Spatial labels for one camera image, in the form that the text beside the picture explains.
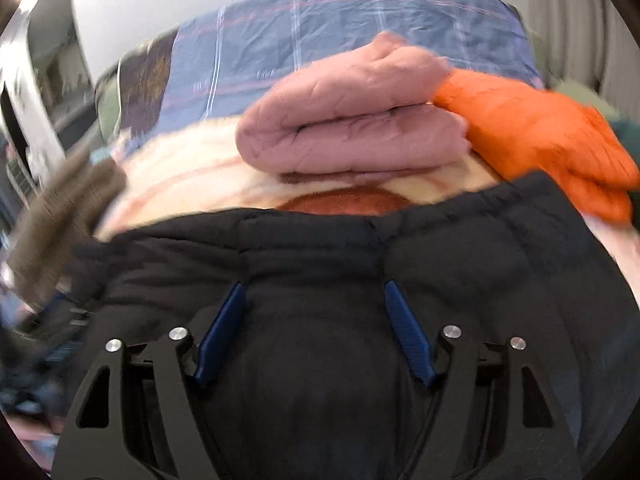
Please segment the black puffer jacket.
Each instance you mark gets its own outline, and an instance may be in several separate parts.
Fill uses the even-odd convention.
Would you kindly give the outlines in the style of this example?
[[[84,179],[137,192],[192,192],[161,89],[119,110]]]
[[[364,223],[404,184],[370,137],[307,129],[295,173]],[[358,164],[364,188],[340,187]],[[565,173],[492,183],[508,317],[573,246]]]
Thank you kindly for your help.
[[[70,407],[107,341],[160,338],[240,283],[241,331],[200,401],[217,479],[402,479],[435,396],[402,352],[389,282],[431,338],[454,324],[480,342],[527,342],[578,479],[638,477],[638,304],[542,172],[382,217],[235,209],[84,246]]]

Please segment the brown fleece folded garment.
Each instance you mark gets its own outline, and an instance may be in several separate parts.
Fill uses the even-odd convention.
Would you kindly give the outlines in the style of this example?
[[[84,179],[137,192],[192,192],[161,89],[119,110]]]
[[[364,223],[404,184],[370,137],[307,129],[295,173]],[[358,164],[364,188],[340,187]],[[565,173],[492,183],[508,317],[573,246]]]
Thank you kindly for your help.
[[[95,162],[83,148],[68,156],[29,203],[6,259],[13,290],[29,307],[43,307],[54,294],[72,249],[90,240],[126,183],[125,171],[111,156]]]

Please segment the cream fleece blanket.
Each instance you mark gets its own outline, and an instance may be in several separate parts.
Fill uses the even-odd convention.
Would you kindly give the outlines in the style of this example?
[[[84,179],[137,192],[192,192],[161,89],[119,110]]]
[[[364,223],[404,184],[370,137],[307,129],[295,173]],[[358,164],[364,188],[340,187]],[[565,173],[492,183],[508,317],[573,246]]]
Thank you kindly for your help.
[[[499,183],[476,156],[393,174],[273,176],[241,158],[236,118],[211,119],[157,136],[122,161],[127,187],[96,230],[101,240],[169,217],[231,208],[310,214],[386,214]]]

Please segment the orange folded puffer jacket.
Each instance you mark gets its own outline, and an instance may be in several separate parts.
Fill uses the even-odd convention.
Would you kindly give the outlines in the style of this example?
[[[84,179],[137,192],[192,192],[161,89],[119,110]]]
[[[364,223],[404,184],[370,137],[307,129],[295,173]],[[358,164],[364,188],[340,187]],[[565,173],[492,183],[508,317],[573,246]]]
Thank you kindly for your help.
[[[542,170],[572,204],[629,224],[639,168],[604,116],[562,93],[456,68],[433,103],[469,123],[472,148],[504,180]]]

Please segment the dark green folded garment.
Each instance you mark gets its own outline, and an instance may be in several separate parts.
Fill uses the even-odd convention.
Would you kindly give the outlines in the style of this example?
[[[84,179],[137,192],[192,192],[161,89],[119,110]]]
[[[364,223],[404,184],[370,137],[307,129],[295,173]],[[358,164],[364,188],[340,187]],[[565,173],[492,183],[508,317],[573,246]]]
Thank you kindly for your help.
[[[616,138],[637,165],[640,165],[640,126],[633,120],[620,118],[610,121]]]

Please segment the dark patterned pillow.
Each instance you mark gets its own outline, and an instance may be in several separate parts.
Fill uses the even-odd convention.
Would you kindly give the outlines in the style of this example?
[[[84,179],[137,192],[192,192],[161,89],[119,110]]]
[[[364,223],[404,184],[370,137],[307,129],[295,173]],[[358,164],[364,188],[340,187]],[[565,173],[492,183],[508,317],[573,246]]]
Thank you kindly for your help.
[[[115,142],[122,133],[126,139],[138,138],[156,125],[177,34],[174,28],[139,44],[96,83],[94,104],[106,144]]]

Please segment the white shelf unit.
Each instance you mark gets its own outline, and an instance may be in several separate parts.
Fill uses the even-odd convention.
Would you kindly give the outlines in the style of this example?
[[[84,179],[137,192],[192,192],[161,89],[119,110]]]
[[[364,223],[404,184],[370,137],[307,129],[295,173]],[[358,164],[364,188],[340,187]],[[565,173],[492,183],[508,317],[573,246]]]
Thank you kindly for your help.
[[[96,123],[73,0],[17,0],[1,35],[1,132],[34,188]]]

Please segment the pink folded jacket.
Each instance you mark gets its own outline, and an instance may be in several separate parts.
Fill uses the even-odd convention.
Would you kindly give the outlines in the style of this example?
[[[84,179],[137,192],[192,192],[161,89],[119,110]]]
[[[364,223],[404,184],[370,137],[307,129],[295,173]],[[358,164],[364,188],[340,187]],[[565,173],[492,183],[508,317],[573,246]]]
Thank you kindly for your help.
[[[242,115],[235,142],[267,174],[394,172],[468,154],[468,123],[433,102],[446,58],[391,32],[279,80]]]

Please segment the blue plaid pillow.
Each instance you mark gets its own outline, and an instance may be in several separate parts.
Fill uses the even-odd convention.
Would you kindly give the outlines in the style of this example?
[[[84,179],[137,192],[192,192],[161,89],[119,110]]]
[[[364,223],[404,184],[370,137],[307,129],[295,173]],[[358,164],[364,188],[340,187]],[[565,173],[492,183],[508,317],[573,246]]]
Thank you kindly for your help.
[[[525,27],[500,0],[244,0],[179,27],[156,128],[242,114],[277,80],[379,32],[454,67],[542,85]]]

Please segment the beige curtain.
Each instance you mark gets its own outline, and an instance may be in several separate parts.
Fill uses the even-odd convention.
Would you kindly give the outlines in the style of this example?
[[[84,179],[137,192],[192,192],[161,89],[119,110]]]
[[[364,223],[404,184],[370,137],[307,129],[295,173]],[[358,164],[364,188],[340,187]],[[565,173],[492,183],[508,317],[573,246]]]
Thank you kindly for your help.
[[[639,47],[611,0],[528,0],[522,17],[547,87],[577,82],[639,117]]]

